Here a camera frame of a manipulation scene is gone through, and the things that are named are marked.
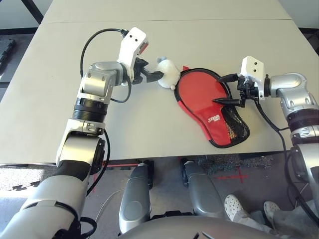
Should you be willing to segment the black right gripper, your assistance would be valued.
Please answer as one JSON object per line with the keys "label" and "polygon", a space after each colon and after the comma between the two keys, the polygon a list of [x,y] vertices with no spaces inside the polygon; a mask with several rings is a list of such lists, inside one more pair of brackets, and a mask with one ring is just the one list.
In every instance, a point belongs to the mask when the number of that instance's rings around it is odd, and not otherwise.
{"label": "black right gripper", "polygon": [[237,73],[228,74],[218,79],[220,83],[235,82],[237,83],[237,90],[240,94],[240,99],[228,99],[228,98],[217,98],[212,101],[221,105],[233,105],[245,107],[246,100],[253,100],[254,102],[259,101],[259,90],[255,87],[255,82],[249,78],[239,77]]}

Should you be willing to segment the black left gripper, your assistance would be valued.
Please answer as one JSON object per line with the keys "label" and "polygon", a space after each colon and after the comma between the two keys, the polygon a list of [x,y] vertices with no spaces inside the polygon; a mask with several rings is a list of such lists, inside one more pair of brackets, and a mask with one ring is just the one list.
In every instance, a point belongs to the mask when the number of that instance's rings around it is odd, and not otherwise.
{"label": "black left gripper", "polygon": [[[144,60],[141,59],[139,57],[137,57],[135,59],[135,63],[134,63],[134,79],[132,81],[133,84],[140,84],[143,80],[141,73],[143,70],[145,70],[145,67],[148,65],[149,63]],[[146,71],[146,81],[147,82],[155,82],[160,80],[162,77],[164,76],[164,73],[161,71],[154,71],[154,72],[148,72]]]}

